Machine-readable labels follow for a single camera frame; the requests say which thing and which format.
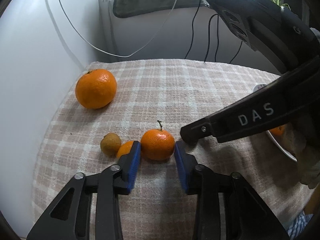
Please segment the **pink checkered tablecloth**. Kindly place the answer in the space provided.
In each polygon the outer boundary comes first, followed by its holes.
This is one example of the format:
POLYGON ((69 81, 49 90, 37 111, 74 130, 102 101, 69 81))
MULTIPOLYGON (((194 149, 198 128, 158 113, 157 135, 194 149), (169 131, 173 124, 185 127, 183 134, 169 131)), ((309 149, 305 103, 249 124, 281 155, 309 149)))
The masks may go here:
MULTIPOLYGON (((163 127, 179 140, 182 126, 277 78, 248 67, 190 60, 93 62, 88 68, 109 70, 117 80, 117 94, 107 107, 89 110, 78 103, 74 88, 67 93, 37 154, 34 220, 77 172, 95 174, 114 163, 100 149, 106 134, 128 142, 163 127)), ((190 152, 214 172, 242 174, 285 228, 312 195, 299 182, 297 164, 265 133, 223 144, 207 137, 190 152)), ((192 238, 196 197, 182 191, 174 158, 164 163, 141 161, 135 187, 119 198, 119 205, 125 239, 192 238)))

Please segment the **grey-green ledge cover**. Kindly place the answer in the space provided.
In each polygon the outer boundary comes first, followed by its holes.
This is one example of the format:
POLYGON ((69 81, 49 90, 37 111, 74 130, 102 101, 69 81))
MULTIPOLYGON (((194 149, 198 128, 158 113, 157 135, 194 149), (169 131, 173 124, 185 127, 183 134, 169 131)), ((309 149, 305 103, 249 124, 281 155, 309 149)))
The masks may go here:
MULTIPOLYGON (((112 11, 117 18, 129 18, 162 10, 171 10, 174 2, 175 0, 114 0, 112 11)), ((175 9, 196 8, 198 5, 210 8, 207 0, 177 0, 175 9)))

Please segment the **mandarin with stem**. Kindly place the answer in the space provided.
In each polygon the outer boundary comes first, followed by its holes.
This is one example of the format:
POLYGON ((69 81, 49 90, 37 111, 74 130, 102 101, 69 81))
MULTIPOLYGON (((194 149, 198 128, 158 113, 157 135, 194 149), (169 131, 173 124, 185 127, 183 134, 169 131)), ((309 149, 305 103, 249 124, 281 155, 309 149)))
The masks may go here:
POLYGON ((157 120, 158 129, 146 131, 141 140, 141 155, 144 159, 152 161, 168 160, 174 153, 175 139, 163 129, 162 122, 157 120))

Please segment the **small orange kumquat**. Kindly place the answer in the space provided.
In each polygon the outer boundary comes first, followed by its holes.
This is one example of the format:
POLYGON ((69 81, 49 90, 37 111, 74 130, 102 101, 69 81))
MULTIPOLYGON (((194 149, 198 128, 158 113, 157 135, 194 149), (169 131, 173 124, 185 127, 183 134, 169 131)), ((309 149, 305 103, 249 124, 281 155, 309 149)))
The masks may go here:
POLYGON ((119 159, 122 155, 126 155, 131 151, 131 147, 133 145, 134 141, 128 141, 126 143, 124 143, 123 145, 120 146, 117 154, 116 154, 116 158, 119 159))

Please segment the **striped sleeve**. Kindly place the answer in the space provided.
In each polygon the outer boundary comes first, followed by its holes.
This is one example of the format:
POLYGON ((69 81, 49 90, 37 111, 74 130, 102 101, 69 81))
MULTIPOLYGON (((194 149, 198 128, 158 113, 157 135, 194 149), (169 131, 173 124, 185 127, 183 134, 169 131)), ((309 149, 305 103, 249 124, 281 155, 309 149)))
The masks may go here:
POLYGON ((306 215, 304 211, 299 213, 299 215, 293 220, 291 225, 287 229, 287 234, 290 240, 297 238, 308 225, 312 219, 313 214, 306 215))

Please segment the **large orange in plate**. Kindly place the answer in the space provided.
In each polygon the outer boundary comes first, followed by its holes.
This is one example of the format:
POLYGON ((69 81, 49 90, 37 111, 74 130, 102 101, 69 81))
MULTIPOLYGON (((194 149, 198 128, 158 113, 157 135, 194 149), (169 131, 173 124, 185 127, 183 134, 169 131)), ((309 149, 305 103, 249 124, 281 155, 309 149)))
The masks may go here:
POLYGON ((285 132, 286 125, 281 125, 276 128, 270 129, 269 132, 276 137, 281 137, 283 133, 285 132))

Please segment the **large mandarin orange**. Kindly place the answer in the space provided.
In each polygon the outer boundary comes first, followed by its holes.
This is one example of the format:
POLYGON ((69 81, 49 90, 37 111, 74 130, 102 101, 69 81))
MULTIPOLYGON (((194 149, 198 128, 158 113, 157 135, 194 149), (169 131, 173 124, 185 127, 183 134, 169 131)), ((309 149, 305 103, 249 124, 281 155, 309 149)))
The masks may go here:
POLYGON ((84 74, 76 83, 75 96, 86 109, 100 109, 116 96, 117 82, 105 69, 94 69, 84 74))

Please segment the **small brown kiwi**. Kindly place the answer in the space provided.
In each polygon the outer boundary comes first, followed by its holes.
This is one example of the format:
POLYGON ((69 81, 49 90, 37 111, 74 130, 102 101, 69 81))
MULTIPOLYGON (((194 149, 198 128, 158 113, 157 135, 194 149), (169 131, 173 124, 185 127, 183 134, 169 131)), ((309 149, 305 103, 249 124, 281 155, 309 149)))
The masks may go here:
POLYGON ((101 151, 108 157, 116 155, 121 147, 121 139, 115 133, 108 133, 100 142, 101 151))

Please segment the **floral white plate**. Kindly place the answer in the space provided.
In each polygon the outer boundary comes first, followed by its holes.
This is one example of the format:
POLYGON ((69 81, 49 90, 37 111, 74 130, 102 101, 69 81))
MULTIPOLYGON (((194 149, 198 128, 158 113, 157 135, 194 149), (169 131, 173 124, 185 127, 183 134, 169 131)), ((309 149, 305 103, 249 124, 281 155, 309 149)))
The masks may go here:
MULTIPOLYGON (((259 90, 265 86, 266 86, 266 84, 255 85, 253 87, 253 92, 256 92, 257 90, 259 90)), ((277 148, 279 148, 281 150, 281 152, 283 152, 289 159, 291 159, 295 163, 297 162, 295 155, 290 153, 289 151, 287 151, 285 148, 283 148, 280 144, 280 141, 270 131, 266 131, 266 134, 269 137, 269 139, 277 146, 277 148)))

